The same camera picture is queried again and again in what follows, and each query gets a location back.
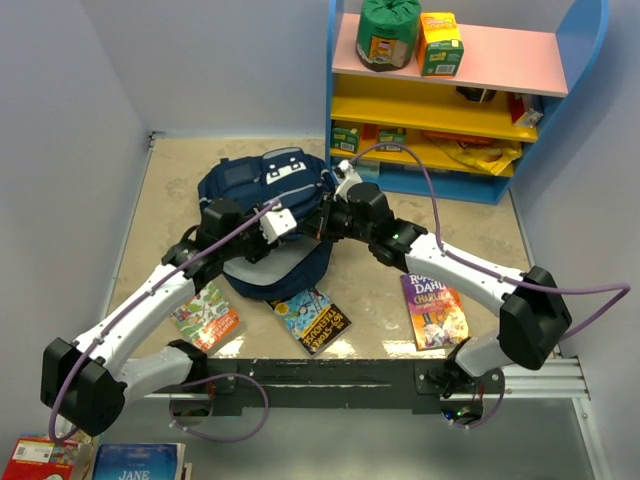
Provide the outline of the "navy blue school backpack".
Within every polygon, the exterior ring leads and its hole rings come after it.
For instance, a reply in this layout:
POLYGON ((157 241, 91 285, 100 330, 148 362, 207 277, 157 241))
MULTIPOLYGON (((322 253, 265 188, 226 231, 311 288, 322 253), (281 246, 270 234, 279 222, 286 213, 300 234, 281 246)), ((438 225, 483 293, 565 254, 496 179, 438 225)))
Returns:
MULTIPOLYGON (((203 177, 197 190, 201 213, 198 235, 214 237, 225 233, 214 218, 214 208, 222 201, 248 213, 278 200, 301 222, 316 211, 327 193, 335 192, 335 181, 323 160, 298 147, 287 147, 261 156, 224 158, 203 177)), ((244 257, 227 261, 222 274, 243 297, 268 301, 288 298, 323 278, 331 251, 330 242, 290 233, 254 263, 244 257)))

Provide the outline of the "black 169-storey treehouse book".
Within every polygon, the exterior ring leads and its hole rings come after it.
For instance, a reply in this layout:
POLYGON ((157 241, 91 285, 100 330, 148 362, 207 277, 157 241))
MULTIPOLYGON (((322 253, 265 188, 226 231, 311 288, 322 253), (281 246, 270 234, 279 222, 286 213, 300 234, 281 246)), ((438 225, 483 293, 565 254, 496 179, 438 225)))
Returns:
POLYGON ((264 303, 310 357, 326 350, 352 325, 329 295, 317 287, 264 303))

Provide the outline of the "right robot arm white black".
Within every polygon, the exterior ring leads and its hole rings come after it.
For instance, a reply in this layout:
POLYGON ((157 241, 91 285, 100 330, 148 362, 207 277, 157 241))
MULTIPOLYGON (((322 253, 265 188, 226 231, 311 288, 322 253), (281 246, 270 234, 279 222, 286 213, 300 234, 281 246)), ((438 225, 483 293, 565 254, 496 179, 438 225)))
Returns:
POLYGON ((380 263, 452 287, 498 317, 496 331, 463 340, 432 373, 450 392, 469 392, 486 373, 512 364, 540 369, 571 326, 547 270, 524 273, 440 245, 434 233, 396 217, 373 183, 351 186, 343 199, 327 196, 297 230, 321 241, 361 241, 380 263))

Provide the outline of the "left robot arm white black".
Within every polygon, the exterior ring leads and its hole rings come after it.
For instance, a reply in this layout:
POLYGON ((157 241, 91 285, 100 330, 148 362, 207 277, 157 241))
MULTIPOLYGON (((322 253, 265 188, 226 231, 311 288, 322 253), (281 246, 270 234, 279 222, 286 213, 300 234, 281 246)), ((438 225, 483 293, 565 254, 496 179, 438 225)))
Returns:
POLYGON ((106 431, 123 409, 164 387, 200 390, 206 357, 186 343, 151 356, 131 355, 175 309, 222 273, 226 261, 263 252, 296 223, 272 199, 249 214, 232 201, 210 205, 217 232, 197 225, 172 246, 143 284, 109 316, 73 341, 52 340, 44 349, 40 400, 49 407, 47 434, 62 443, 79 431, 106 431))

